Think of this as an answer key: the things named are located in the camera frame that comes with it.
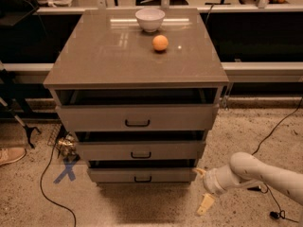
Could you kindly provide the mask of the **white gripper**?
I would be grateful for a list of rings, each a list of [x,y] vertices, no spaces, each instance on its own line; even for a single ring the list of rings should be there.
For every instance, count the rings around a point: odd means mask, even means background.
[[[235,185],[236,175],[229,166],[212,168],[207,172],[201,168],[194,168],[193,171],[200,177],[203,177],[204,187],[208,192],[203,194],[202,202],[196,211],[199,216],[202,216],[215,202],[215,198],[211,194],[224,194],[229,188]]]

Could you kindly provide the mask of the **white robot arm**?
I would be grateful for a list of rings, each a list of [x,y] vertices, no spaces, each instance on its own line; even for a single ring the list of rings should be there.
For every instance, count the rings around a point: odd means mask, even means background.
[[[246,152],[234,153],[229,162],[221,167],[205,171],[195,168],[200,176],[205,193],[198,215],[203,215],[214,201],[228,189],[266,183],[291,200],[303,205],[303,175],[276,166],[266,165]]]

